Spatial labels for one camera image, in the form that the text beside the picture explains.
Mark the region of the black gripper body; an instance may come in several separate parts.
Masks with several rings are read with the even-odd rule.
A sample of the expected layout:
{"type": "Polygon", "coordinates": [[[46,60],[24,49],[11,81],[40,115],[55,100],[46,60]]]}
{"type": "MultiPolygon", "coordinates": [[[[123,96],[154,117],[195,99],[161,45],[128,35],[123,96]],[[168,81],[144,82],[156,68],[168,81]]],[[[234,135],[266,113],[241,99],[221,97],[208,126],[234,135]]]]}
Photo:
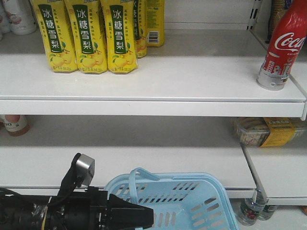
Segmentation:
{"type": "Polygon", "coordinates": [[[108,192],[90,186],[85,192],[57,196],[49,204],[50,230],[106,230],[108,192]]]}

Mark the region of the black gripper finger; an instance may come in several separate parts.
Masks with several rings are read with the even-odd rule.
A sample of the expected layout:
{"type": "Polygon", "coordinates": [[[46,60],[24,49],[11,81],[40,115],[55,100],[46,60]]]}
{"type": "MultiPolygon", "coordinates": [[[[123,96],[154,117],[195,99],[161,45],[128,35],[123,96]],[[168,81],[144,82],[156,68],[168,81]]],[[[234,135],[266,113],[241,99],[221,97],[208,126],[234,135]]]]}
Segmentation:
{"type": "Polygon", "coordinates": [[[114,194],[108,200],[109,228],[151,228],[154,210],[127,202],[114,194]]]}

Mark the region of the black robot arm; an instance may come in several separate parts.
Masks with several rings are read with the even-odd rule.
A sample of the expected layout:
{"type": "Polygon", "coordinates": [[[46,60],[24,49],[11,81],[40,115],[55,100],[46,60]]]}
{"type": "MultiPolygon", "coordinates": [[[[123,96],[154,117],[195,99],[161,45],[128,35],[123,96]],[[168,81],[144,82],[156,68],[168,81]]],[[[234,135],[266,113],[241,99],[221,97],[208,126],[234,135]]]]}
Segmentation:
{"type": "Polygon", "coordinates": [[[107,192],[90,186],[68,195],[0,193],[2,230],[107,230],[107,192]]]}

